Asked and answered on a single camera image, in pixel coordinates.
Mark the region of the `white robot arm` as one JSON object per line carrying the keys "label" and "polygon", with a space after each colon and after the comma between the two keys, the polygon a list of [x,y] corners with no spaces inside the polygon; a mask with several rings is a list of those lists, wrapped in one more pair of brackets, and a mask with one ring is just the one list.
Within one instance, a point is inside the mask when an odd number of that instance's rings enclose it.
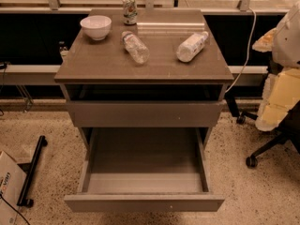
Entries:
{"label": "white robot arm", "polygon": [[255,126],[261,131],[277,128],[300,100],[300,1],[252,48],[271,52],[273,61],[283,66],[278,75],[268,74]]}

